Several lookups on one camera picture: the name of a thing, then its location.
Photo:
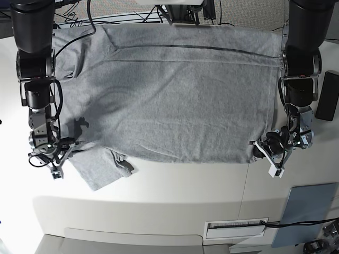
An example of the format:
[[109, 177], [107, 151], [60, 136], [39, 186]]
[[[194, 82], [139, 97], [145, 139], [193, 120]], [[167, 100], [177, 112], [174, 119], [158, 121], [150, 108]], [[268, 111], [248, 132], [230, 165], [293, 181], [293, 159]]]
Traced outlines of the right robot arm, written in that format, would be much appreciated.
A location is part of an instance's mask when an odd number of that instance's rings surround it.
[[79, 37], [74, 86], [55, 78], [53, 1], [11, 1], [33, 151], [57, 168], [131, 171], [157, 162], [251, 163], [270, 115], [274, 59], [246, 48], [256, 31], [189, 25], [95, 27]]

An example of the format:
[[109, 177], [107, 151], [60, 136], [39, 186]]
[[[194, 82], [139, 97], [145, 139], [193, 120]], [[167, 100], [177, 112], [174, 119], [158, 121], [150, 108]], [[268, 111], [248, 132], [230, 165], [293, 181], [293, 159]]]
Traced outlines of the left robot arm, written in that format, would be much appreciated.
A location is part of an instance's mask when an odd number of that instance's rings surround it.
[[313, 144], [311, 129], [314, 112], [311, 103], [318, 99], [318, 77], [322, 72], [320, 45], [325, 41], [335, 1], [290, 1], [281, 42], [280, 101], [287, 123], [252, 141], [254, 156], [266, 158], [272, 177], [282, 177], [284, 164], [296, 148]]

